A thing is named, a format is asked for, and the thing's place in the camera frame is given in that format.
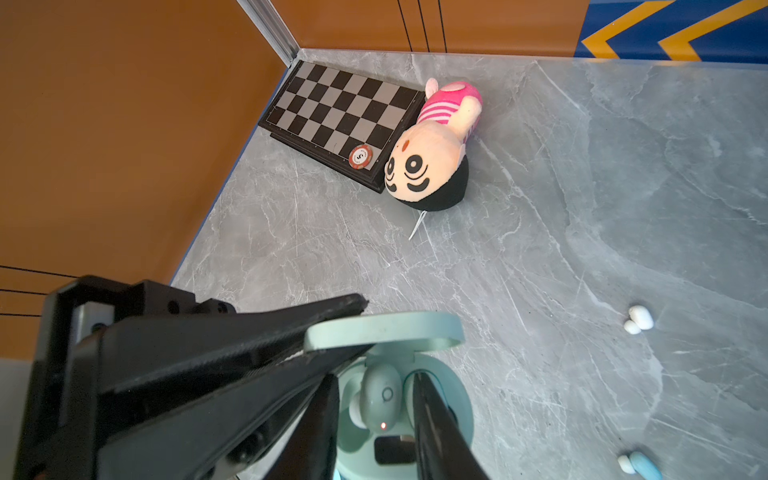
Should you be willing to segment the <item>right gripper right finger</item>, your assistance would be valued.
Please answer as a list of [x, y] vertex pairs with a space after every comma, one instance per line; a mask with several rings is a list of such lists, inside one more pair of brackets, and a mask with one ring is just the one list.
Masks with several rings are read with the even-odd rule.
[[418, 478], [488, 480], [427, 374], [415, 375], [413, 398]]

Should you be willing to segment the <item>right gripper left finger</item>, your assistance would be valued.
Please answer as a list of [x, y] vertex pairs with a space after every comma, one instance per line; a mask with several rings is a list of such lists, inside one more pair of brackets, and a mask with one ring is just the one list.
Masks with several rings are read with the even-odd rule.
[[338, 378], [266, 376], [266, 400], [260, 424], [261, 454], [287, 441], [266, 472], [267, 479], [330, 479], [337, 456], [340, 394]]

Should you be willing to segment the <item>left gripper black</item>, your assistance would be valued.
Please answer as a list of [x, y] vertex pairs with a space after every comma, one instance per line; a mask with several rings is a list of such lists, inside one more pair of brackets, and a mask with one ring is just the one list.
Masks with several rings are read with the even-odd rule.
[[235, 313], [150, 280], [80, 277], [45, 299], [13, 476], [198, 479], [370, 347], [310, 352], [223, 387], [236, 378], [233, 357], [295, 351], [310, 327], [367, 305], [353, 293]]

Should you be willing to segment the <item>mint green earbud case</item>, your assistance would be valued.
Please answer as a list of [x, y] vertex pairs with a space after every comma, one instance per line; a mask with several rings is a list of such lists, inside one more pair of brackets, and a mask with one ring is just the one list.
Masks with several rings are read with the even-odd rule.
[[[460, 318], [434, 311], [354, 316], [322, 322], [304, 336], [307, 353], [368, 345], [368, 351], [338, 375], [340, 393], [337, 429], [336, 479], [417, 478], [413, 391], [415, 375], [427, 374], [449, 409], [467, 445], [472, 444], [474, 418], [467, 390], [458, 375], [432, 352], [461, 345], [465, 340]], [[394, 366], [403, 382], [403, 405], [398, 422], [386, 432], [356, 427], [349, 404], [359, 392], [367, 367]]]

